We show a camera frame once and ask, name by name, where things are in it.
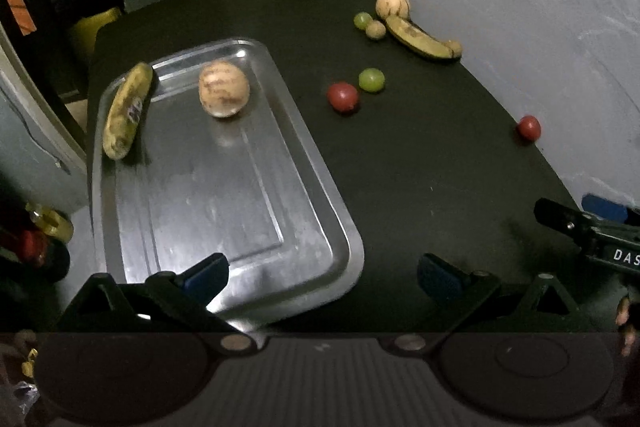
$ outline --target stainless steel tray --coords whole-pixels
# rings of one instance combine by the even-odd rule
[[[200,69],[217,58],[251,87],[228,120],[198,98]],[[102,268],[141,282],[220,251],[229,284],[208,309],[244,331],[346,293],[362,271],[362,240],[267,49],[230,39],[152,65],[159,83],[122,162],[102,153],[101,130],[124,78],[100,99],[92,217]]]

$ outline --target banana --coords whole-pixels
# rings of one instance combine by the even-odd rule
[[[131,149],[153,76],[153,68],[140,62],[116,92],[102,133],[102,149],[112,160],[122,160]]]
[[[385,23],[396,39],[418,55],[433,60],[455,60],[462,57],[462,45],[458,41],[437,41],[418,26],[397,15],[390,15]]]

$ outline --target black table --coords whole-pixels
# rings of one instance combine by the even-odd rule
[[[349,294],[280,327],[411,330],[431,309],[415,276],[427,251],[509,283],[555,271],[576,289],[575,248],[532,211],[540,197],[574,206],[555,172],[516,139],[513,119],[462,65],[428,62],[391,36],[373,42],[354,28],[354,15],[373,13],[375,1],[166,0],[129,14],[98,34],[88,144],[101,93],[140,60],[233,36],[256,39],[289,86],[366,250]],[[455,37],[464,44],[464,35]],[[334,113],[327,87],[356,84],[367,67],[385,73],[386,89],[363,93],[349,118]]]

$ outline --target cherry tomato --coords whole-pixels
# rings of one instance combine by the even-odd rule
[[[349,113],[358,107],[358,90],[346,82],[332,84],[326,92],[326,97],[337,112]]]
[[[520,136],[525,140],[535,142],[542,134],[542,127],[540,127],[538,118],[530,114],[524,116],[518,124],[518,133],[520,133]]]

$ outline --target green object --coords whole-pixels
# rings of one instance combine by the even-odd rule
[[[367,12],[360,12],[353,18],[353,23],[357,29],[364,31],[372,20],[373,17]]]
[[[385,74],[376,68],[367,68],[358,77],[360,89],[367,92],[379,92],[385,87]]]

